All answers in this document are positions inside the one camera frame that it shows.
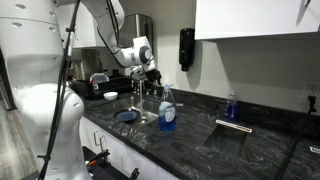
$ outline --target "kitchen appliance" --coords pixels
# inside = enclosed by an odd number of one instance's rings
[[[153,49],[153,28],[152,18],[142,14],[132,14],[125,18],[120,29],[119,43],[123,47],[132,47],[132,39],[146,36]]]
[[[13,101],[5,61],[0,48],[0,104],[6,110],[16,109]]]

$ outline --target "cabinet door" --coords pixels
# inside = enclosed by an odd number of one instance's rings
[[[320,1],[197,0],[196,39],[317,32]]]
[[[110,162],[113,167],[123,173],[123,157],[126,152],[126,145],[103,129],[101,129],[101,135],[103,136],[103,149],[108,149],[110,152],[110,155],[108,156],[108,162]]]
[[[100,37],[97,37],[97,23],[83,4],[78,9],[76,26],[77,47],[104,46]]]
[[[70,26],[73,10],[73,4],[60,6],[56,9],[61,38],[64,40],[63,47],[65,47],[67,41],[68,33],[66,32],[66,28]],[[97,23],[88,9],[80,3],[77,13],[73,47],[81,48],[97,46],[104,47],[97,32]]]
[[[60,6],[56,9],[57,20],[59,23],[59,30],[63,48],[66,46],[68,33],[66,28],[70,26],[73,12],[73,5]]]
[[[178,180],[178,178],[158,166],[158,180]]]
[[[123,155],[124,174],[129,176],[134,168],[139,169],[139,180],[156,180],[158,178],[157,165],[137,151],[127,147]]]
[[[115,138],[108,132],[101,130],[102,135],[106,138],[106,148],[110,155],[108,161],[124,175],[130,177],[135,168],[139,169],[139,180],[156,180],[157,165],[133,150],[119,139]]]
[[[99,138],[101,136],[100,128],[85,117],[82,117],[80,120],[79,135],[82,146],[87,146],[96,154],[101,152],[99,145]]]

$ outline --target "wall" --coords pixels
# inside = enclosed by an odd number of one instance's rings
[[[194,27],[196,0],[120,3],[126,14],[153,18],[154,54],[164,84],[224,98],[235,89],[242,101],[305,111],[299,103],[303,83],[320,82],[319,40],[197,41],[194,66],[182,72],[178,63],[179,32]]]

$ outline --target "soap dispenser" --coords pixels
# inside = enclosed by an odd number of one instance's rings
[[[176,128],[176,109],[170,86],[164,87],[159,106],[159,128],[161,131],[172,131]]]
[[[196,41],[194,40],[195,30],[191,28],[180,31],[179,63],[182,71],[189,71],[193,64]]]
[[[225,118],[227,121],[236,122],[238,116],[238,101],[236,91],[232,90],[228,95]]]

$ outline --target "dish soap bottle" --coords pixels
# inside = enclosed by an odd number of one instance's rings
[[[236,122],[238,116],[238,103],[236,91],[232,90],[228,95],[225,118],[227,121]]]
[[[159,127],[161,131],[172,131],[176,128],[175,101],[170,86],[164,87],[159,107]]]

